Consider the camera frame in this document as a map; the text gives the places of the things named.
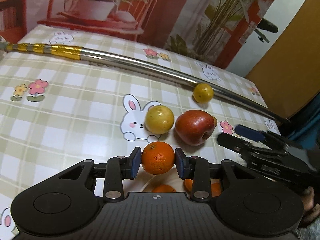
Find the person right hand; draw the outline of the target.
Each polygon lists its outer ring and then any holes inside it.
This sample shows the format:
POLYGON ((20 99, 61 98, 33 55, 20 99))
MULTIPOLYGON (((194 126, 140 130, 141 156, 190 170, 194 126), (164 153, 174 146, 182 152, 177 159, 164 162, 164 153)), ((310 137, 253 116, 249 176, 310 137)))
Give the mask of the person right hand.
POLYGON ((319 205, 314 203, 314 196, 314 189, 308 187, 300 197, 304 206, 304 214, 299 224, 301 228, 307 227, 319 216, 319 205))

